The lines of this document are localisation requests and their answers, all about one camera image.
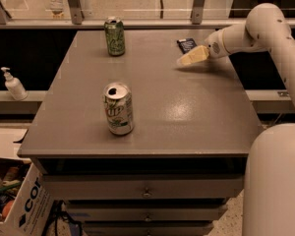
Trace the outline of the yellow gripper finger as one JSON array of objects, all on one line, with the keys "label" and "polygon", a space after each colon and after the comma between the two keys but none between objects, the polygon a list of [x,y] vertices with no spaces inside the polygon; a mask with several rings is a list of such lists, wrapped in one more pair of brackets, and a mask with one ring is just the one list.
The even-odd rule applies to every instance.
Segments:
[{"label": "yellow gripper finger", "polygon": [[209,57],[209,51],[206,49],[206,53],[192,53],[184,54],[177,60],[177,64],[180,66],[188,66],[198,62],[205,61]]},{"label": "yellow gripper finger", "polygon": [[194,48],[192,48],[189,52],[186,54],[192,54],[192,53],[206,53],[207,52],[207,47],[204,45],[198,45]]}]

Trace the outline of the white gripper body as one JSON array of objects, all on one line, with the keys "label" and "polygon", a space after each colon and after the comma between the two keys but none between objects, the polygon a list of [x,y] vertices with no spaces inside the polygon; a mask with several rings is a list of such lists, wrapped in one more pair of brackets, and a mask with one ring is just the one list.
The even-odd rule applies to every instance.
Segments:
[{"label": "white gripper body", "polygon": [[216,30],[215,32],[211,33],[205,39],[205,44],[208,48],[209,56],[211,58],[217,59],[230,55],[230,53],[225,47],[223,29]]}]

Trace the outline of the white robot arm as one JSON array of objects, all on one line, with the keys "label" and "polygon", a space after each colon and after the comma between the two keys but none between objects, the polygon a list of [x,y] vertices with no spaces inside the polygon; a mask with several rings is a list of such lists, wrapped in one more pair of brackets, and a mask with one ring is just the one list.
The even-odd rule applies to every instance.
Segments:
[{"label": "white robot arm", "polygon": [[[279,7],[254,7],[244,23],[211,33],[177,60],[189,66],[235,53],[267,52],[295,112],[295,38]],[[254,140],[244,180],[242,236],[295,236],[295,123],[272,125]]]}]

